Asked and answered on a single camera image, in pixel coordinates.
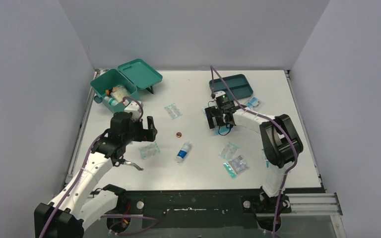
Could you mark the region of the blue packet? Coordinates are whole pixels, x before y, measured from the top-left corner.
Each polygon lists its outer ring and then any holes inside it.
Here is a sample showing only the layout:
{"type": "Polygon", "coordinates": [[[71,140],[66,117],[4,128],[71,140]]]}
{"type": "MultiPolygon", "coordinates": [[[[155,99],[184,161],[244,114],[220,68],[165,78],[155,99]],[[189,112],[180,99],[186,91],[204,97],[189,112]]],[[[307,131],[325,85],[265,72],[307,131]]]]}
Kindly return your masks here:
{"type": "Polygon", "coordinates": [[[256,111],[264,105],[264,102],[260,100],[258,97],[251,97],[246,100],[244,105],[250,110],[256,111]]]}

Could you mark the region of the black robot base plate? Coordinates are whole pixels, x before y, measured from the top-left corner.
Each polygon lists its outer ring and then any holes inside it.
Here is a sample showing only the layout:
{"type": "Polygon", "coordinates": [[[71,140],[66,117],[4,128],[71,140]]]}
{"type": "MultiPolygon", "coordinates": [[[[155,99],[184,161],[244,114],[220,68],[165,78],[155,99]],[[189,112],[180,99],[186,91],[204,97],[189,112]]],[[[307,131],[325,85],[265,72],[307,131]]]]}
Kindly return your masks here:
{"type": "Polygon", "coordinates": [[[143,215],[142,227],[242,227],[278,231],[281,213],[291,212],[287,195],[280,205],[259,189],[117,191],[107,214],[143,215]]]}

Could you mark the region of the blue cotton swab bag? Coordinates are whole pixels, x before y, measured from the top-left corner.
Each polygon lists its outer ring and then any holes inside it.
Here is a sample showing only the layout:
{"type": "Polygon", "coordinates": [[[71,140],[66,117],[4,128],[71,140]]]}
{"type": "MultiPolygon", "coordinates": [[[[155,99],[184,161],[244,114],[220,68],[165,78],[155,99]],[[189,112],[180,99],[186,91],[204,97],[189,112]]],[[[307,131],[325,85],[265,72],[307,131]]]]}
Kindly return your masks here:
{"type": "Polygon", "coordinates": [[[216,108],[215,106],[206,107],[203,109],[204,114],[206,116],[206,110],[211,110],[212,114],[215,116],[214,118],[214,125],[215,128],[213,129],[216,135],[226,136],[231,132],[231,127],[226,127],[224,125],[223,121],[223,113],[221,110],[216,108]]]}

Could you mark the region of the small white plastic bottle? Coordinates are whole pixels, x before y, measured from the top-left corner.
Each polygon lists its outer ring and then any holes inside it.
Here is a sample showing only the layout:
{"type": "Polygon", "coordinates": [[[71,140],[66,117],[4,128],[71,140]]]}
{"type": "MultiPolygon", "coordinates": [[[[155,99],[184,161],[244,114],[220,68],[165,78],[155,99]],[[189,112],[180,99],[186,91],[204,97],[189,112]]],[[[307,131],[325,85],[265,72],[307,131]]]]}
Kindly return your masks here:
{"type": "Polygon", "coordinates": [[[113,98],[113,97],[111,97],[111,96],[105,96],[103,99],[104,99],[110,106],[116,106],[116,105],[119,103],[115,98],[113,98]]]}

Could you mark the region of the yellowish gauze pack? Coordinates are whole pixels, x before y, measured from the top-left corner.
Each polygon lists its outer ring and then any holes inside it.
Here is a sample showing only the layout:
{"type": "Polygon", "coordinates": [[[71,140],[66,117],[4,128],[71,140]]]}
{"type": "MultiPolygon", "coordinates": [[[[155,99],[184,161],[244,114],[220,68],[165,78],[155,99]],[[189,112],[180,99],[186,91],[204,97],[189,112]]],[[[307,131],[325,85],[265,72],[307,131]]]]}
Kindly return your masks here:
{"type": "Polygon", "coordinates": [[[124,97],[130,95],[129,91],[124,86],[116,86],[112,88],[110,95],[118,102],[122,102],[124,97]]]}

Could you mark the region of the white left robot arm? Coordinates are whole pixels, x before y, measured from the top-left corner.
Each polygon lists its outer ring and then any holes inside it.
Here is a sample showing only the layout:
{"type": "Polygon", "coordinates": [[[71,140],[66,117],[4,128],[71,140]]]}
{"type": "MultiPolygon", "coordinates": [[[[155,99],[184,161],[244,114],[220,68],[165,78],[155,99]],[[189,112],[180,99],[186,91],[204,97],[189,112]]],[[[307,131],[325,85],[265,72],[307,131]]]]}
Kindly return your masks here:
{"type": "Polygon", "coordinates": [[[81,168],[49,203],[40,203],[34,211],[35,236],[37,238],[81,238],[85,230],[112,210],[116,214],[127,208],[123,189],[112,184],[90,201],[89,194],[101,178],[113,167],[120,165],[143,169],[124,158],[126,146],[131,142],[153,142],[157,129],[152,116],[143,120],[132,113],[118,112],[113,115],[110,127],[89,146],[81,168]]]}

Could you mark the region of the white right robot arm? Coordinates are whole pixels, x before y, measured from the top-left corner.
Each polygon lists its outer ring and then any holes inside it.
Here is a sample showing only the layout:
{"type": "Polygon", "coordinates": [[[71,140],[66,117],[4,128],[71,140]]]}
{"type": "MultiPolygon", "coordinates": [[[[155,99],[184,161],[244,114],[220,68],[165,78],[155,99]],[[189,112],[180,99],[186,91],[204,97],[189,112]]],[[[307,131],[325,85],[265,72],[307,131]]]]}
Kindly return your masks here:
{"type": "Polygon", "coordinates": [[[261,136],[262,147],[270,165],[261,186],[265,194],[259,200],[265,212],[279,207],[278,195],[284,191],[284,178],[288,169],[295,165],[303,144],[288,115],[267,116],[243,105],[235,105],[224,91],[211,94],[213,106],[204,109],[210,129],[235,126],[245,127],[261,136]]]}

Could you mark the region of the teal packet under right arm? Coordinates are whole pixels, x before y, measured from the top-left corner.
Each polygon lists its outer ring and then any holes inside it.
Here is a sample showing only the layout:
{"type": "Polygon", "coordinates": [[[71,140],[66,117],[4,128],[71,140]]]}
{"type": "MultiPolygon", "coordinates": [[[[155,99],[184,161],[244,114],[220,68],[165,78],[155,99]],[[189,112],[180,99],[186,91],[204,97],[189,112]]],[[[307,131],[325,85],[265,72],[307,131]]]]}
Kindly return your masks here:
{"type": "Polygon", "coordinates": [[[264,158],[264,161],[265,161],[266,168],[268,169],[269,168],[269,160],[266,157],[264,149],[262,149],[261,151],[262,151],[262,155],[263,155],[263,158],[264,158]]]}

